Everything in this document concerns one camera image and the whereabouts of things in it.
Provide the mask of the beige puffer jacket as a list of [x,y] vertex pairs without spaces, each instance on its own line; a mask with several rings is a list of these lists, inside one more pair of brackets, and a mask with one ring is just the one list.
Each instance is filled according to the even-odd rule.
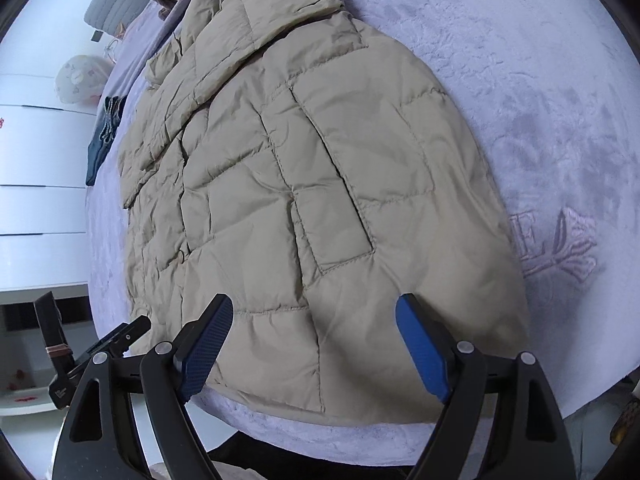
[[118,151],[134,346],[218,294],[234,320],[210,388],[331,426],[434,422],[395,322],[426,302],[514,356],[525,285],[472,132],[431,70],[343,0],[191,0],[146,68]]

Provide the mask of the white wardrobe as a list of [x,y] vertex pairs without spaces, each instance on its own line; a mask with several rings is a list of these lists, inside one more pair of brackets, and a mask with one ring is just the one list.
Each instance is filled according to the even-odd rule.
[[63,104],[54,79],[1,76],[1,289],[76,286],[89,275],[87,148],[96,102]]

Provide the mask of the folded blue jeans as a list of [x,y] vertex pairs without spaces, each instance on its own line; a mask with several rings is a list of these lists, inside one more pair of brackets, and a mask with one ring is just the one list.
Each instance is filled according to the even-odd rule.
[[117,129],[122,121],[126,104],[126,96],[107,96],[100,109],[93,137],[87,151],[86,185],[96,183],[96,175],[116,138]]

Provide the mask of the white patterned plush bag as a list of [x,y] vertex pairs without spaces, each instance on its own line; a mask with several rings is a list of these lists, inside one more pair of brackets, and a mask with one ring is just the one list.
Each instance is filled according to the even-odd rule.
[[114,64],[97,55],[76,55],[64,63],[54,80],[58,100],[65,105],[96,105]]

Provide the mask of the purple bed blanket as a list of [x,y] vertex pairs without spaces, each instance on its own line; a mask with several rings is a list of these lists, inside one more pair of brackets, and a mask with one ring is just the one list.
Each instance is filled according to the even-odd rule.
[[[88,188],[94,326],[129,321],[117,149],[148,88],[144,64],[180,30],[152,0],[128,27],[107,96],[126,96]],[[525,275],[530,344],[563,416],[639,367],[639,63],[600,0],[345,0],[434,70],[470,122],[506,203]],[[434,425],[331,428],[196,397],[232,427],[336,462],[414,463]]]

